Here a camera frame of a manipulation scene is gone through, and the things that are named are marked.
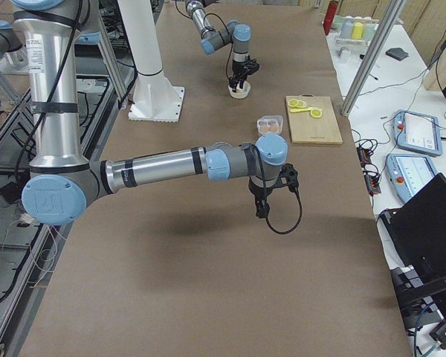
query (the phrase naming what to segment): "computer monitor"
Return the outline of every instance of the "computer monitor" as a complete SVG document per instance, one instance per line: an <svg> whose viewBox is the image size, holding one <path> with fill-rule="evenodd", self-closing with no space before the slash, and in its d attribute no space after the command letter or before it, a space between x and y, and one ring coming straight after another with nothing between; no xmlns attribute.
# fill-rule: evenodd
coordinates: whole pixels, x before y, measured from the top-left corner
<svg viewBox="0 0 446 357"><path fill-rule="evenodd" d="M439 173L391 218L390 235L423 283L446 275L446 178ZM446 291L432 295L446 320Z"/></svg>

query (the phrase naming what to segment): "brown table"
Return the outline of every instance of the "brown table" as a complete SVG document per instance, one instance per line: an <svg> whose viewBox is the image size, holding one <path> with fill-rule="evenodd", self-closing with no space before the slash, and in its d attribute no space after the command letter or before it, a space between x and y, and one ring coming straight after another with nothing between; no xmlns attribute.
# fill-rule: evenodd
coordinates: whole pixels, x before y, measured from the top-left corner
<svg viewBox="0 0 446 357"><path fill-rule="evenodd" d="M259 117L285 115L286 95L328 95L340 107L317 10L209 8L253 29L261 69L249 97L233 100L229 48L203 55L173 6L158 35L166 75L187 89L180 122L120 113L104 158L254 141ZM21 356L408 356L349 122L338 120L343 145L290 145L304 218L288 236L254 217L246 178L180 178L95 202L72 229ZM282 135L289 141L287 125ZM279 190L269 202L273 224L290 227L294 196Z"/></svg>

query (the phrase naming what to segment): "white table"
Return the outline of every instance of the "white table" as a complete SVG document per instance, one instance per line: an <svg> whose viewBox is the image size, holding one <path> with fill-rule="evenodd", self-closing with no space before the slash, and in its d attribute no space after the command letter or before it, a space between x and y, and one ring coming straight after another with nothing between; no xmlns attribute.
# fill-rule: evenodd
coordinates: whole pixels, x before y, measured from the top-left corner
<svg viewBox="0 0 446 357"><path fill-rule="evenodd" d="M363 54L366 48L361 46L350 45L349 50L351 54L348 60L338 57L337 50L341 45L335 41L336 33L330 33L327 36L327 42L332 55L332 62L334 63L337 72L337 79L340 86L340 91L345 96L352 84L352 81L357 73L358 67L361 64L359 54ZM401 47L410 55L403 61L397 61L385 54L389 48ZM414 78L421 74L426 69L426 65L418 54L415 46L411 42L407 33L401 25L395 25L392 32L385 43L384 48L378 57L371 74L377 77L369 77L362 89L362 93L371 91L381 86L388 86L391 84L403 83L404 81ZM446 127L446 120L443 114L446 111L446 99L443 94L438 91L426 91L420 84L424 74L415 80L411 80L402 86L394 86L386 89L379 89L373 93L365 94L358 98L354 109L350 113L349 120L354 130L357 130L362 138L374 138L379 142L387 142L388 137L382 127L382 123L393 117L399 109L408 109L415 97L410 110L414 112L426 113L434 115L439 119L439 125ZM371 157L372 162L382 170L385 165L385 157L390 152L393 153L411 153L406 150L395 148L395 138L392 133L391 123L385 125L388 133L390 133L390 142L385 145L379 145L375 154ZM446 130L441 131L442 136L446 136ZM358 134L354 133L354 140L358 140ZM439 173L446 176L446 141L442 142L443 155L437 158L432 158L433 163ZM396 196L394 187L392 186L388 173L385 170L381 179L381 194L374 196L373 212L378 215L386 208L399 208L403 202ZM390 268L403 266L395 247L381 222L378 223L378 231L380 233L381 241L384 245L385 256ZM418 333L417 345L425 353L433 345L433 339L428 335L434 326L427 325ZM413 343L413 338L409 338L410 343ZM436 349L430 356L446 357L446 350Z"/></svg>

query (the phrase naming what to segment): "warning label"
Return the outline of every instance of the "warning label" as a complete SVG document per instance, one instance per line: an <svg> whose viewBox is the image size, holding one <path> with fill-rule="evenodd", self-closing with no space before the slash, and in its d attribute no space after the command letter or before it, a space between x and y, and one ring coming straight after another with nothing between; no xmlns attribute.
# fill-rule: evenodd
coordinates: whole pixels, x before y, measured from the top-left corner
<svg viewBox="0 0 446 357"><path fill-rule="evenodd" d="M27 39L28 71L45 73L43 42L41 39Z"/></svg>

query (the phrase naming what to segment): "robotic arm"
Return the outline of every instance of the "robotic arm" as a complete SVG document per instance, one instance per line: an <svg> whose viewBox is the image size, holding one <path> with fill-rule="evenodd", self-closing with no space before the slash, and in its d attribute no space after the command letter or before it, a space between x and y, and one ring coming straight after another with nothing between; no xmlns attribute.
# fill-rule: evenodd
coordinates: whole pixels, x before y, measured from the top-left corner
<svg viewBox="0 0 446 357"><path fill-rule="evenodd" d="M256 73L259 63L249 54L251 28L230 20L220 31L210 24L204 8L216 0L185 0L188 16L195 23L201 36L201 46L205 54L212 54L220 48L233 43L233 76L228 78L230 90L234 93L244 88L248 76Z"/></svg>
<svg viewBox="0 0 446 357"><path fill-rule="evenodd" d="M35 219L64 225L95 200L122 188L202 173L216 181L249 176L260 218L268 216L267 196L274 188L288 186L298 197L297 172L285 164L288 145L275 134L262 136L256 145L218 143L124 161L89 162L80 146L72 44L80 30L95 31L91 17L97 4L11 1L15 26L23 30L29 47L34 46L30 87L37 154L30 162L32 177L22 191L22 203Z"/></svg>
<svg viewBox="0 0 446 357"><path fill-rule="evenodd" d="M0 59L6 56L7 61L14 68L21 68L27 64L27 53L22 42L16 36L11 25L0 20Z"/></svg>

